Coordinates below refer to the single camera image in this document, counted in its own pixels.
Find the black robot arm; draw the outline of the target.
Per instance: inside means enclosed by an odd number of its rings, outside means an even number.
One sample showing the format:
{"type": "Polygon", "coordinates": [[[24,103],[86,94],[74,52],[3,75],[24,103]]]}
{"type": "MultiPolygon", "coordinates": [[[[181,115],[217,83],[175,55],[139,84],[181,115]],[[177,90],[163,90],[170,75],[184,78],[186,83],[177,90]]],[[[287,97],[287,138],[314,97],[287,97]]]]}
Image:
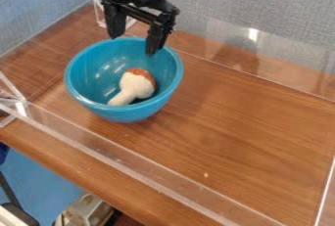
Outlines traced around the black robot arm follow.
{"type": "Polygon", "coordinates": [[[180,9],[167,0],[100,0],[100,4],[111,39],[125,34],[127,17],[149,25],[145,53],[153,56],[174,29],[180,9]]]}

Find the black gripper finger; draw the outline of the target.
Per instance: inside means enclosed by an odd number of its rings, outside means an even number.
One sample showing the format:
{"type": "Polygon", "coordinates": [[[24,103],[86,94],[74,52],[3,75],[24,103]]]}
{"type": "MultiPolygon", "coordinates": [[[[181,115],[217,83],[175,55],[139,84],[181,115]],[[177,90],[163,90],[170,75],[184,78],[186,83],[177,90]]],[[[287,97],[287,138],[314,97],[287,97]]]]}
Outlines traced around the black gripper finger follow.
{"type": "Polygon", "coordinates": [[[169,36],[169,26],[166,24],[154,23],[147,32],[145,53],[153,56],[155,52],[163,47],[169,36]]]}
{"type": "Polygon", "coordinates": [[[127,15],[122,8],[118,6],[104,6],[104,21],[107,33],[111,39],[118,38],[126,31],[126,18],[127,15]]]}

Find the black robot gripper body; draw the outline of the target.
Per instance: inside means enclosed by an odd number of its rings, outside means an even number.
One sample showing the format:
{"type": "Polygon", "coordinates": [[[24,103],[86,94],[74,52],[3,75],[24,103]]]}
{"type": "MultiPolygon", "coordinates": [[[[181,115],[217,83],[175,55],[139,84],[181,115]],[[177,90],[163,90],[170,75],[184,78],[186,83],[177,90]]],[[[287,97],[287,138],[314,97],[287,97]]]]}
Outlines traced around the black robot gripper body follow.
{"type": "Polygon", "coordinates": [[[167,0],[100,0],[104,6],[118,6],[122,8],[127,17],[146,23],[149,27],[157,24],[166,24],[169,31],[175,25],[175,18],[180,9],[167,0]]]}

